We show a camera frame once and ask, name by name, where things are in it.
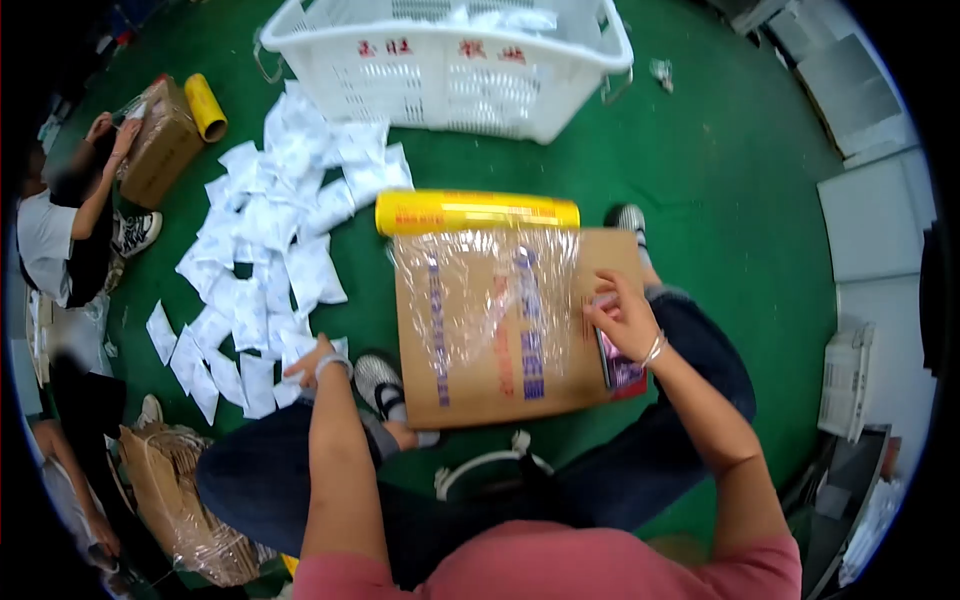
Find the bracelet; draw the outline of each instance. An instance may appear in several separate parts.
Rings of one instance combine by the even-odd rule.
[[[317,369],[313,371],[313,376],[317,378],[317,381],[320,381],[320,372],[324,370],[324,367],[330,363],[340,363],[344,366],[344,369],[347,370],[347,381],[350,381],[353,378],[353,365],[350,364],[350,361],[343,354],[338,354],[337,352],[332,352],[320,359],[320,362],[317,363]]]
[[[643,359],[643,362],[640,363],[641,369],[646,369],[647,365],[651,363],[655,358],[660,356],[660,353],[663,351],[663,348],[666,346],[666,334],[663,333],[663,330],[660,330],[660,333],[657,334],[657,339],[654,340],[654,344],[650,346],[650,351],[647,352],[647,357]]]

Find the woman's left hand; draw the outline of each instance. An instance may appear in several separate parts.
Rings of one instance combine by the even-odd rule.
[[[113,127],[112,118],[113,115],[109,112],[101,112],[97,118],[93,120],[93,123],[90,125],[90,130],[86,133],[84,139],[92,144],[103,137],[104,133],[110,131],[110,128]]]
[[[302,388],[316,388],[317,365],[320,364],[322,358],[334,352],[336,352],[336,350],[333,349],[333,345],[330,344],[326,336],[321,333],[317,336],[317,346],[310,350],[309,353],[304,354],[299,361],[284,371],[283,376],[289,377],[290,375],[303,371],[303,377],[300,378],[300,386]]]

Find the white t-shirt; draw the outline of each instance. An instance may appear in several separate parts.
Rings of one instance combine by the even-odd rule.
[[[27,274],[41,292],[66,307],[70,297],[70,275],[66,261],[73,251],[73,219],[76,208],[50,202],[47,188],[22,201],[16,213],[16,241]]]

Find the yellow plastic wrap roll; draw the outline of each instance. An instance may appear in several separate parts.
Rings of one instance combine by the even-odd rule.
[[[193,120],[197,124],[200,137],[208,143],[220,141],[227,134],[227,118],[213,96],[206,77],[194,73],[187,78],[183,91],[186,93],[186,102],[193,112]]]
[[[382,235],[480,228],[579,228],[580,209],[569,200],[453,190],[396,190],[376,198]]]

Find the black and white sneaker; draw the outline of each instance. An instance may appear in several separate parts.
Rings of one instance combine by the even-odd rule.
[[[154,211],[142,217],[131,217],[120,220],[120,230],[114,240],[117,251],[124,258],[147,250],[160,235],[163,226],[163,215]]]
[[[643,211],[636,204],[619,204],[611,208],[607,218],[603,221],[604,227],[626,229],[636,235],[636,249],[640,258],[649,265],[650,253],[647,251],[647,224],[643,219]]]
[[[407,404],[403,397],[403,380],[380,354],[361,354],[353,364],[353,385],[380,420],[407,422]],[[436,445],[438,431],[418,431],[418,447]]]

